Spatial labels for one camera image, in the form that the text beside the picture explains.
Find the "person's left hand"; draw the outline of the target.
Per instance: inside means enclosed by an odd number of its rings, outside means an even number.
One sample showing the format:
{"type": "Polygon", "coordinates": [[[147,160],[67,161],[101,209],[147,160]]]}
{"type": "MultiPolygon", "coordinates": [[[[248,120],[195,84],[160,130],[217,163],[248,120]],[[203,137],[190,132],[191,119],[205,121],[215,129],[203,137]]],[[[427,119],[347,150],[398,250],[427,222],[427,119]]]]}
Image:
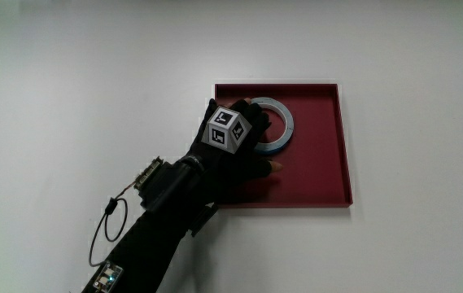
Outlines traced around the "person's left hand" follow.
{"type": "Polygon", "coordinates": [[[267,177],[269,174],[283,169],[282,164],[263,158],[254,152],[260,138],[271,125],[268,114],[249,98],[240,99],[226,107],[242,114],[251,124],[251,130],[236,153],[231,154],[202,142],[206,125],[218,108],[218,104],[213,98],[208,103],[202,123],[188,151],[190,155],[195,155],[201,159],[207,170],[207,176],[204,179],[205,186],[216,187],[217,192],[214,196],[220,196],[222,199],[227,198],[230,191],[236,186],[247,181],[267,177]]]}

